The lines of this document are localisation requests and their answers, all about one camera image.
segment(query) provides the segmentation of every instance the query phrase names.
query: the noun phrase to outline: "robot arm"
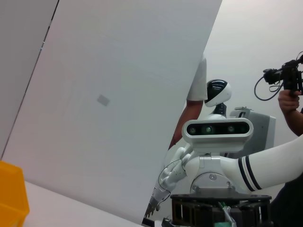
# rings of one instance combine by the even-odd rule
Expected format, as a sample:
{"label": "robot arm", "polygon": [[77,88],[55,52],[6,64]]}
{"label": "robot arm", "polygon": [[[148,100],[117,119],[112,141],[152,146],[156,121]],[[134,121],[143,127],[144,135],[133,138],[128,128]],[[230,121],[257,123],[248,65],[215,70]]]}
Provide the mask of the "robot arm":
{"label": "robot arm", "polygon": [[287,183],[303,172],[303,136],[239,159],[221,157],[226,177],[246,191]]}

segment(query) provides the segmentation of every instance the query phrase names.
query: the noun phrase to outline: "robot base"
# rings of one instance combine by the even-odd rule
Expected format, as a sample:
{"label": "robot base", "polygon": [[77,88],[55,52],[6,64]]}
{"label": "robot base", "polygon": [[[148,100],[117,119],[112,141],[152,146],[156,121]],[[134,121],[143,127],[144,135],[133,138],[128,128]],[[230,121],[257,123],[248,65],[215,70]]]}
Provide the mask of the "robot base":
{"label": "robot base", "polygon": [[240,194],[233,189],[200,189],[194,194],[171,195],[171,198],[173,219],[164,219],[163,227],[273,226],[269,220],[270,196]]}

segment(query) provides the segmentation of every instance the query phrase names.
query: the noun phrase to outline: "robot face sensor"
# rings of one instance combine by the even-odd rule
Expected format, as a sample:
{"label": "robot face sensor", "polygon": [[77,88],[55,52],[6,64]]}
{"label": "robot face sensor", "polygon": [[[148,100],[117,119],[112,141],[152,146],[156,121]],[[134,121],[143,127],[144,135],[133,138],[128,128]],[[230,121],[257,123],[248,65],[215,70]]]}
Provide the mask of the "robot face sensor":
{"label": "robot face sensor", "polygon": [[253,125],[246,118],[192,120],[184,124],[182,135],[200,153],[230,153],[243,149],[251,138]]}
{"label": "robot face sensor", "polygon": [[191,136],[246,134],[250,125],[247,122],[193,122],[186,131]]}

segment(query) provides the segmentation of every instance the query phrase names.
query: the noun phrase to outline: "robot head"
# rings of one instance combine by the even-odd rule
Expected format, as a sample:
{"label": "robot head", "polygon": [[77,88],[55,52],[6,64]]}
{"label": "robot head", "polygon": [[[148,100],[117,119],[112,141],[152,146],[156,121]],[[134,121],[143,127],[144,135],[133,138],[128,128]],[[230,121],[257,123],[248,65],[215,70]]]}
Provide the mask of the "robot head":
{"label": "robot head", "polygon": [[212,107],[228,101],[232,96],[232,87],[221,79],[213,79],[207,83],[207,97],[205,105]]}
{"label": "robot head", "polygon": [[243,149],[254,127],[246,118],[191,120],[182,128],[183,139],[198,153],[235,153]]}

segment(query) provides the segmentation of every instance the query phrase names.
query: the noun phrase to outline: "yellow bin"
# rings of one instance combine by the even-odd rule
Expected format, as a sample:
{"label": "yellow bin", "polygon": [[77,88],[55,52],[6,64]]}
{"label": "yellow bin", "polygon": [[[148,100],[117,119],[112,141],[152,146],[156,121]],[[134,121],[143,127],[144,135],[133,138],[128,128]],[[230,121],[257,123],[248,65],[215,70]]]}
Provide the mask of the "yellow bin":
{"label": "yellow bin", "polygon": [[0,227],[21,227],[28,213],[22,169],[0,161]]}

